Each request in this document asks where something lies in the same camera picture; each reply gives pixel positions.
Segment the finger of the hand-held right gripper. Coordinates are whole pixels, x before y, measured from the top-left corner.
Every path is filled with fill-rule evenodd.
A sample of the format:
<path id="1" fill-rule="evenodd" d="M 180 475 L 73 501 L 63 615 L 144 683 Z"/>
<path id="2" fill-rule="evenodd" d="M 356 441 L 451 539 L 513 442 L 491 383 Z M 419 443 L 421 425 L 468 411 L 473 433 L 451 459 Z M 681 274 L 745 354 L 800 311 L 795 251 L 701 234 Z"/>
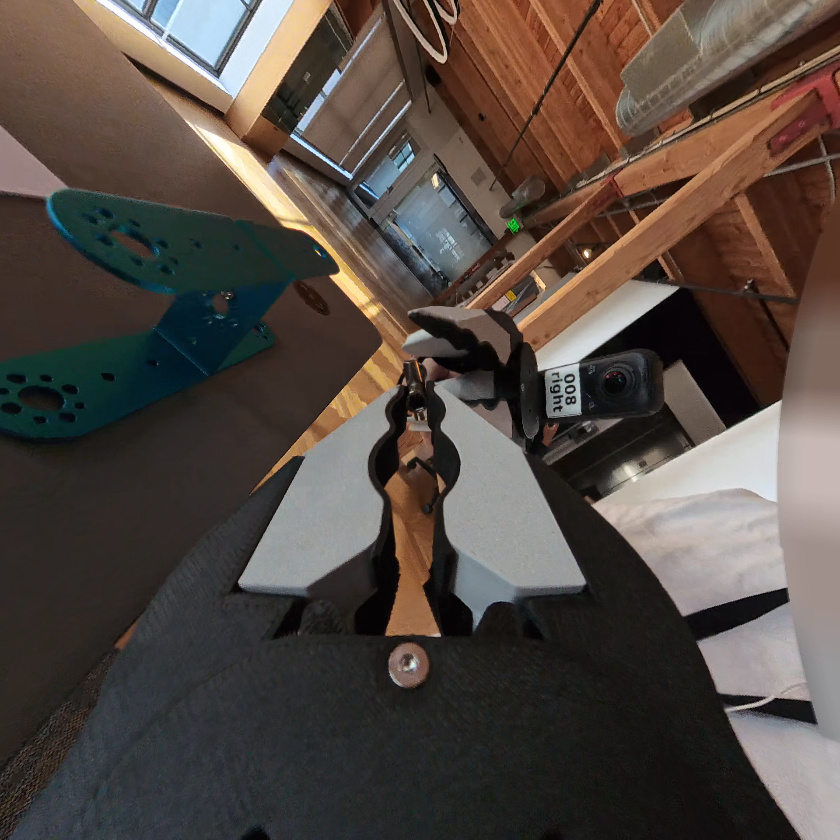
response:
<path id="1" fill-rule="evenodd" d="M 500 329 L 420 329 L 403 345 L 437 392 L 468 405 L 495 407 L 501 372 Z"/>
<path id="2" fill-rule="evenodd" d="M 520 349 L 520 331 L 502 312 L 429 306 L 408 312 L 417 330 L 408 353 L 444 361 L 509 361 Z"/>

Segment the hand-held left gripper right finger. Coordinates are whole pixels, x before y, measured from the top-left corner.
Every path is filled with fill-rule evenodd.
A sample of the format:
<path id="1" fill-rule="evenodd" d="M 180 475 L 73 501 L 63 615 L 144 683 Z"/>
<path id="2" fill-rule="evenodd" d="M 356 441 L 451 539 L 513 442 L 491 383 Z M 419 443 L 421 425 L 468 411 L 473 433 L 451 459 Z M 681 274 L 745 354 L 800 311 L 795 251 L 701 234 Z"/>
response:
<path id="1" fill-rule="evenodd" d="M 444 482 L 427 598 L 440 633 L 470 635 L 487 609 L 578 595 L 586 581 L 511 411 L 471 406 L 455 382 L 430 388 L 433 463 Z"/>

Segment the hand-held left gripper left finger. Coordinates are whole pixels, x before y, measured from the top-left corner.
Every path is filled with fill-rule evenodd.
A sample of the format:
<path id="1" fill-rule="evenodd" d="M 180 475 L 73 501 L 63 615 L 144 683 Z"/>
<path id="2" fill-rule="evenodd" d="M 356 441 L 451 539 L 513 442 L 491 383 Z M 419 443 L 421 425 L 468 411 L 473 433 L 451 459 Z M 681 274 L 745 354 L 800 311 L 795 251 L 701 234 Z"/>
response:
<path id="1" fill-rule="evenodd" d="M 309 450 L 238 587 L 338 608 L 357 634 L 384 635 L 400 580 L 386 486 L 400 465 L 401 388 Z"/>

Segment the small metal hex socket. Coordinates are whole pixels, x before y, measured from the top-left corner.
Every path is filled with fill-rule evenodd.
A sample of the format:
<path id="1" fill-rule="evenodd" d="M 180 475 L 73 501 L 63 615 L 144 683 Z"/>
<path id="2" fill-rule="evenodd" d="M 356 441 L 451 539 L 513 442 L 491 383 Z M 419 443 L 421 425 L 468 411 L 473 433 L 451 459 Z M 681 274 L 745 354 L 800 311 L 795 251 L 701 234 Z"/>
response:
<path id="1" fill-rule="evenodd" d="M 417 359 L 404 363 L 400 384 L 404 390 L 407 417 L 415 424 L 427 420 L 426 371 Z"/>

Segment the dark desk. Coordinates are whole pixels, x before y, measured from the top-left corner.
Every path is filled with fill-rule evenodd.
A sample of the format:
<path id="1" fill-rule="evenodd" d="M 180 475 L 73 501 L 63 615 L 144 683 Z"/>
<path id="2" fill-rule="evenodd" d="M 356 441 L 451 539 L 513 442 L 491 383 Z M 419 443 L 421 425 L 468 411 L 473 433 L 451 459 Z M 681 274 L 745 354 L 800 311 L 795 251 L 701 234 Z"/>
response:
<path id="1" fill-rule="evenodd" d="M 2 2 L 1 63 L 2 126 L 61 182 L 47 196 L 285 228 L 76 3 Z M 172 304 L 86 259 L 46 197 L 2 193 L 2 361 L 149 331 Z M 275 344 L 204 383 L 80 437 L 2 434 L 2 765 L 380 348 L 330 276 L 307 282 L 328 317 L 289 287 Z"/>

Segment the black swivel chair base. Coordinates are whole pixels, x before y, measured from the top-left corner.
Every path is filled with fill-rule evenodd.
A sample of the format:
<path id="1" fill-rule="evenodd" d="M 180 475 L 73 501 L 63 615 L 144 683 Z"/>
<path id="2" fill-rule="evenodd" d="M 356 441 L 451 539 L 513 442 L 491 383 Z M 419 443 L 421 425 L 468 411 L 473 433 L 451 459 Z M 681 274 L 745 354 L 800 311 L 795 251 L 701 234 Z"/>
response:
<path id="1" fill-rule="evenodd" d="M 413 456 L 406 462 L 409 486 L 414 490 L 421 511 L 426 516 L 434 512 L 440 493 L 438 473 L 433 460 Z"/>

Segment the thin wooden ceiling beam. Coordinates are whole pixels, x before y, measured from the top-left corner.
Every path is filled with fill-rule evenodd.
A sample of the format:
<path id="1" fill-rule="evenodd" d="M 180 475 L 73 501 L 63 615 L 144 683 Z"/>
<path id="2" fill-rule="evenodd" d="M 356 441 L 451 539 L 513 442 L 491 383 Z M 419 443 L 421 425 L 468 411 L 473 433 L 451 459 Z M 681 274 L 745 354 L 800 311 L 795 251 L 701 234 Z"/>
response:
<path id="1" fill-rule="evenodd" d="M 621 197 L 623 193 L 616 178 L 608 176 L 531 216 L 526 221 L 528 227 L 539 227 L 551 221 L 558 223 L 498 278 L 475 294 L 465 307 L 470 310 L 488 309 Z"/>

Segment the person's white shirt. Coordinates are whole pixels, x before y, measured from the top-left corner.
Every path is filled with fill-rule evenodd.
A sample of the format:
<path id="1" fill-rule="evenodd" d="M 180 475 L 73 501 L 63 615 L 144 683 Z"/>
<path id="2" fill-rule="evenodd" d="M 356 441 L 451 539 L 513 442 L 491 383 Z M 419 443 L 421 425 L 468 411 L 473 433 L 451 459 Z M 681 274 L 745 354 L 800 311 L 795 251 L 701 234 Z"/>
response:
<path id="1" fill-rule="evenodd" d="M 792 717 L 811 701 L 795 636 L 778 507 L 747 490 L 596 509 L 688 621 L 753 768 L 800 838 L 839 838 L 838 742 Z"/>

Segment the thick wooden ceiling beam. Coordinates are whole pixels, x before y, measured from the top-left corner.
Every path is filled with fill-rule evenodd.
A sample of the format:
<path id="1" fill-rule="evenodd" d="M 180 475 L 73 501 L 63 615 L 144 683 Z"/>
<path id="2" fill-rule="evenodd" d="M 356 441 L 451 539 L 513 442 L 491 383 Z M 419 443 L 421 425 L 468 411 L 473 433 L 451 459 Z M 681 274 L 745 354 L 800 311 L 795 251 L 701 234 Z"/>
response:
<path id="1" fill-rule="evenodd" d="M 774 135 L 810 105 L 800 98 L 772 110 L 730 150 L 709 163 L 629 234 L 522 320 L 519 328 L 524 339 L 534 349 L 542 348 L 695 231 L 725 203 L 813 142 L 826 131 L 824 122 L 813 126 L 778 155 L 769 149 Z"/>

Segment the white framed window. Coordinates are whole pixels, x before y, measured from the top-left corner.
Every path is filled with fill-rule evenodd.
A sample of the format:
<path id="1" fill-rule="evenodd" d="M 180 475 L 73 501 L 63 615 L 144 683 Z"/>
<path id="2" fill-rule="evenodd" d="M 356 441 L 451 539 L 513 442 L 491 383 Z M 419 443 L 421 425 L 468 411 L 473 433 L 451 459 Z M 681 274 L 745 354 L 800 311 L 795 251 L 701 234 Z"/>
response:
<path id="1" fill-rule="evenodd" d="M 218 77 L 260 1 L 114 1 L 163 46 Z"/>

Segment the teal metal bracket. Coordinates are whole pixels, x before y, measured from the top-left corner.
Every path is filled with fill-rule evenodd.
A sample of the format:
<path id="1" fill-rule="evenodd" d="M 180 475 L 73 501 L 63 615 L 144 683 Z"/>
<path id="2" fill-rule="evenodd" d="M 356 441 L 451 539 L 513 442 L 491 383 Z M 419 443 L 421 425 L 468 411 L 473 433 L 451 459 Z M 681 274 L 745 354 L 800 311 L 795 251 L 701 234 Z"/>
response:
<path id="1" fill-rule="evenodd" d="M 293 228 L 70 188 L 45 208 L 91 263 L 172 302 L 149 331 L 2 361 L 2 434 L 15 438 L 90 434 L 270 349 L 280 295 L 339 270 Z"/>

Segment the red steel beam bracket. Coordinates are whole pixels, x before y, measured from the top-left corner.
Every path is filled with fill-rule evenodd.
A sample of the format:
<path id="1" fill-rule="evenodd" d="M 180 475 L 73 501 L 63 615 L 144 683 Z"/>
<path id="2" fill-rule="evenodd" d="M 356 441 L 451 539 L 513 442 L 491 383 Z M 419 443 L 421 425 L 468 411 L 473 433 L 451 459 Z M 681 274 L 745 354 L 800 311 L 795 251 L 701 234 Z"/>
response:
<path id="1" fill-rule="evenodd" d="M 802 82 L 794 84 L 779 97 L 772 100 L 774 111 L 787 102 L 805 98 L 810 107 L 803 110 L 792 122 L 788 123 L 770 140 L 769 149 L 773 155 L 786 151 L 805 133 L 818 123 L 825 123 L 826 130 L 839 128 L 839 62 L 822 68 Z"/>

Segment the silver ventilation duct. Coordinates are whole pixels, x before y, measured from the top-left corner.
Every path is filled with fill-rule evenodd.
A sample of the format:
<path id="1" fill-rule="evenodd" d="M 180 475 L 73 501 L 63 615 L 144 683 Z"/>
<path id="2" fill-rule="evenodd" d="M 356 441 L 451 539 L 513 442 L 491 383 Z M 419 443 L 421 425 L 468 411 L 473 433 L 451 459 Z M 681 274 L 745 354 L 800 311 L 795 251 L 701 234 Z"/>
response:
<path id="1" fill-rule="evenodd" d="M 621 73 L 616 123 L 636 137 L 822 25 L 838 1 L 686 1 Z"/>

